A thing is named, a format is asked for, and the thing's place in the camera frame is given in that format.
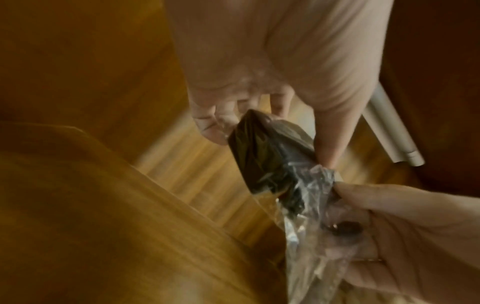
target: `package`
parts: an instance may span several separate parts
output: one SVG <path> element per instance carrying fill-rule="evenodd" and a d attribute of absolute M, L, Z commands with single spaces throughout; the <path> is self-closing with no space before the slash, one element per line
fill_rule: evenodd
<path fill-rule="evenodd" d="M 363 235 L 365 213 L 333 190 L 299 126 L 249 110 L 228 144 L 250 192 L 285 231 L 289 304 L 328 304 Z"/>

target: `wrapped object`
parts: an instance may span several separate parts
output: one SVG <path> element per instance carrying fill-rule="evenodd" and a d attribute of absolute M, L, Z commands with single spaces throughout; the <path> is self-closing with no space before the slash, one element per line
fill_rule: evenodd
<path fill-rule="evenodd" d="M 285 230 L 289 304 L 328 304 L 355 255 L 362 211 L 333 190 L 334 171 L 315 161 L 299 126 L 249 110 L 228 138 L 243 179 Z"/>

